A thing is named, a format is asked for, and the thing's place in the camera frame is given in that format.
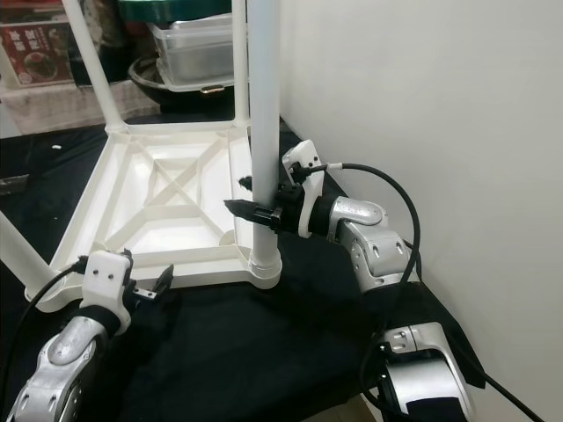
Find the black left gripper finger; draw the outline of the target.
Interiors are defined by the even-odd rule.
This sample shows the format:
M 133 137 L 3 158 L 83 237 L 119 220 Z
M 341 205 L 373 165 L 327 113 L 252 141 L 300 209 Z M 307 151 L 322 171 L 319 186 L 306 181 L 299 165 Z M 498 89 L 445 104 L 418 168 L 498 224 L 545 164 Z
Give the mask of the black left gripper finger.
M 137 297 L 138 301 L 154 302 L 166 290 L 172 286 L 174 279 L 174 265 L 168 265 L 162 272 L 154 279 L 150 288 L 134 287 L 133 296 Z

